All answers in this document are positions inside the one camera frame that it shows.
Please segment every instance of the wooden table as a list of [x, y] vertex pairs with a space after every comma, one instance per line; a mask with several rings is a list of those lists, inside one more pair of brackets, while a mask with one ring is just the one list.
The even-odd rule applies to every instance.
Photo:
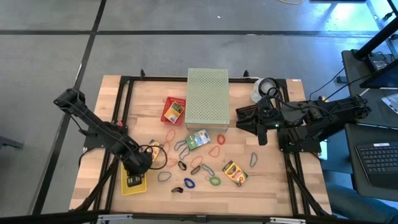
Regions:
[[[95, 114], [105, 121], [110, 121], [114, 109], [114, 102], [118, 92], [120, 76], [106, 75], [103, 77], [96, 102]], [[287, 80], [291, 101], [304, 100], [303, 86], [300, 80]], [[170, 126], [160, 122], [160, 116], [167, 96], [185, 98], [186, 82], [157, 82], [135, 81], [129, 118], [130, 136], [139, 144], [147, 144], [151, 139], [163, 142], [168, 130], [174, 129], [175, 138], [170, 144], [169, 157], [178, 158], [179, 152], [173, 150], [174, 144], [182, 140], [188, 131], [183, 126]], [[231, 110], [231, 124], [224, 134], [226, 143], [221, 146], [218, 158], [208, 155], [208, 151], [216, 145], [216, 135], [210, 132], [211, 144], [204, 145], [190, 153], [184, 162], [188, 170], [182, 171], [178, 166], [165, 167], [162, 170], [147, 172], [147, 192], [135, 195], [121, 195], [120, 169], [114, 196], [112, 212], [126, 213], [167, 213], [167, 214], [207, 214], [207, 215], [280, 215], [291, 216], [289, 190], [285, 171], [284, 159], [279, 151], [277, 133], [268, 131], [268, 144], [259, 146], [257, 137], [249, 132], [235, 128], [235, 109], [252, 105], [250, 91], [252, 83], [230, 83], [229, 101]], [[249, 161], [252, 152], [258, 155], [258, 162], [250, 168]], [[81, 161], [73, 192], [70, 208], [79, 206], [84, 198], [98, 182], [104, 149], [96, 149], [85, 155]], [[310, 153], [301, 153], [305, 183], [318, 203], [327, 212], [331, 212], [326, 193], [325, 182], [318, 158]], [[204, 170], [191, 175], [191, 160], [196, 156], [203, 156], [203, 163], [213, 168], [216, 176], [221, 179], [221, 185], [214, 187], [205, 179], [208, 175]], [[237, 187], [222, 172], [224, 165], [235, 161], [248, 175], [248, 180], [241, 187]], [[170, 171], [171, 179], [164, 183], [157, 181], [160, 171]], [[171, 193], [174, 187], [183, 187], [183, 179], [191, 178], [195, 181], [194, 189], [184, 187], [184, 193]], [[302, 213], [300, 191], [296, 188], [299, 211]], [[108, 187], [103, 191], [100, 208], [104, 208], [104, 201]]]

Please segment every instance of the green rubber band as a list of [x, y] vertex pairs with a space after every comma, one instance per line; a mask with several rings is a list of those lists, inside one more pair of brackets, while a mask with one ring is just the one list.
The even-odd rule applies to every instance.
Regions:
[[221, 184], [221, 179], [219, 177], [210, 177], [209, 182], [213, 186], [219, 186]]

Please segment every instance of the gray floor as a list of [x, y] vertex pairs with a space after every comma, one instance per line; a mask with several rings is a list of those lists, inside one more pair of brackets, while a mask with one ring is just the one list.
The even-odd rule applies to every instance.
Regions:
[[[0, 29], [90, 30], [100, 1], [0, 1]], [[365, 3], [305, 1], [108, 1], [100, 30], [377, 30]], [[87, 35], [0, 35], [0, 135], [25, 142], [0, 150], [0, 217], [25, 215], [62, 113], [52, 100], [71, 87]], [[341, 51], [369, 39], [241, 35], [96, 36], [81, 90], [93, 109], [103, 75], [187, 75], [227, 68], [232, 77], [299, 78], [305, 94], [343, 68]], [[378, 50], [389, 53], [382, 44]], [[341, 85], [332, 82], [320, 95]], [[343, 90], [334, 96], [348, 96]], [[69, 125], [44, 213], [67, 211], [83, 137]]]

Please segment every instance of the monitor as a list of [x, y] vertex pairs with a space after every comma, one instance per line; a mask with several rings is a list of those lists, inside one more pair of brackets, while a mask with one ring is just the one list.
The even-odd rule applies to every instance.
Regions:
[[359, 86], [361, 88], [378, 88], [385, 90], [398, 89], [398, 60], [374, 72], [374, 75], [359, 84]]

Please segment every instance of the black keyboard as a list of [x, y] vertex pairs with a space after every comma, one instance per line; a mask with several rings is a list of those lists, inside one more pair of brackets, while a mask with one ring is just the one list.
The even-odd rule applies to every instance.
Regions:
[[398, 142], [363, 144], [355, 149], [371, 185], [398, 189]]

